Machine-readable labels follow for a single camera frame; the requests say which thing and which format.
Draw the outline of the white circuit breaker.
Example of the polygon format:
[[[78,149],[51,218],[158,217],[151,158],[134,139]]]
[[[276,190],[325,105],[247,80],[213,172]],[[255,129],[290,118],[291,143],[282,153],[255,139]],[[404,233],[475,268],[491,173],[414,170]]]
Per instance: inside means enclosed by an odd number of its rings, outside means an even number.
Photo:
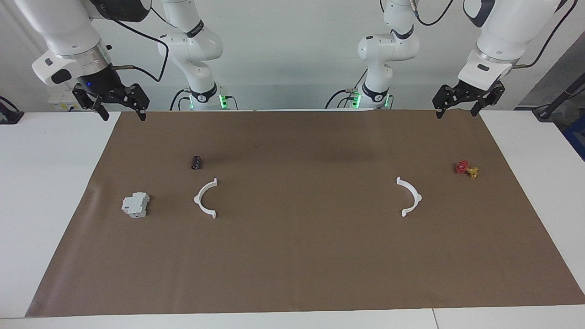
[[[147,215],[150,196],[146,192],[134,192],[124,198],[121,210],[130,218],[144,218]]]

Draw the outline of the brown paper mat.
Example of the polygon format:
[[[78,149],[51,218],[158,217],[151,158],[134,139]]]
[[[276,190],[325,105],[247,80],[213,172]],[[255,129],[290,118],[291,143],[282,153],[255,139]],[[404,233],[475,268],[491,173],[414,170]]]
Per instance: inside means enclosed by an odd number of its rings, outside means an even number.
[[[422,195],[405,218],[397,176]],[[193,201],[214,177],[216,219]],[[134,192],[144,218],[121,210]],[[27,316],[571,304],[585,294],[466,110],[124,112]]]

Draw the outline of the black clamp mount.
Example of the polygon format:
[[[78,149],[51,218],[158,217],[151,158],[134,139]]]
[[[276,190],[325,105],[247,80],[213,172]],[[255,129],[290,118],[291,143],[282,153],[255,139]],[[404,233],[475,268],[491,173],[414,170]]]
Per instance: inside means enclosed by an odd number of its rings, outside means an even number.
[[[10,100],[0,96],[0,114],[3,116],[0,119],[0,125],[15,125],[25,113],[20,111]]]

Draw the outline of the white power strip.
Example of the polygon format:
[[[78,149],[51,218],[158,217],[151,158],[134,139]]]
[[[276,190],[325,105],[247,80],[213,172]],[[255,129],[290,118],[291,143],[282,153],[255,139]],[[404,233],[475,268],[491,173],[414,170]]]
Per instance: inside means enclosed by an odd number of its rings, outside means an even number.
[[[81,111],[82,107],[71,91],[53,92],[48,98],[48,104],[55,111]]]

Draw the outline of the blue object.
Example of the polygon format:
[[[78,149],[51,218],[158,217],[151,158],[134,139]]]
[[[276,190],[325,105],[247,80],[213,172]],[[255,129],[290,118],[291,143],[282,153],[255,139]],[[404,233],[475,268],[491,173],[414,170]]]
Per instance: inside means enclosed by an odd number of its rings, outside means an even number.
[[[585,114],[566,127],[562,134],[585,162]]]

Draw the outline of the white half-ring pipe clamp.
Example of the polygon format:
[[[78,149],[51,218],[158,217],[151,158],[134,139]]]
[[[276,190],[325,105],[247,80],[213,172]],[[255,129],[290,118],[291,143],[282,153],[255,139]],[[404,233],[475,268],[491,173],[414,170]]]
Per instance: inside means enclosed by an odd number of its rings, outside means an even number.
[[[198,190],[197,194],[193,198],[193,201],[199,207],[199,210],[201,210],[201,212],[203,214],[209,215],[212,219],[217,218],[217,211],[213,210],[213,209],[209,209],[203,204],[203,196],[205,195],[205,193],[209,189],[217,187],[217,186],[218,186],[218,178],[214,177],[209,183],[206,183],[205,185],[203,185],[201,187],[201,189]]]
[[[405,218],[411,211],[415,210],[422,200],[422,195],[418,192],[418,190],[409,182],[401,179],[400,176],[396,177],[396,184],[398,186],[402,186],[407,189],[412,194],[413,204],[408,208],[404,208],[401,210],[401,216]]]

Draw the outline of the red and yellow valve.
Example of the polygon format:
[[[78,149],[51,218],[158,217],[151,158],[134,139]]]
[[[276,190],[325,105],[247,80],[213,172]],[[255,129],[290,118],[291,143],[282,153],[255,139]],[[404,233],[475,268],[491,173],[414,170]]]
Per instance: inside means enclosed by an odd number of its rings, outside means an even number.
[[[477,176],[479,174],[479,169],[477,167],[470,166],[468,161],[461,160],[455,166],[455,173],[465,174],[471,178],[477,178]]]

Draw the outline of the black stand pole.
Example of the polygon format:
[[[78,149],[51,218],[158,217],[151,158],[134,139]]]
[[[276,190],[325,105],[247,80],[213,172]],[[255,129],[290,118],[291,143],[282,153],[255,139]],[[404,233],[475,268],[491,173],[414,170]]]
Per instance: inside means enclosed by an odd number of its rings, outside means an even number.
[[[571,100],[572,98],[575,98],[575,96],[580,95],[584,91],[585,72],[581,74],[575,81],[573,81],[573,83],[570,84],[568,88],[566,88],[564,92],[557,96],[552,102],[550,102],[549,104],[545,104],[543,106],[537,106],[536,108],[533,108],[532,113],[540,122],[549,122],[550,117],[554,110],[560,107],[562,103]]]

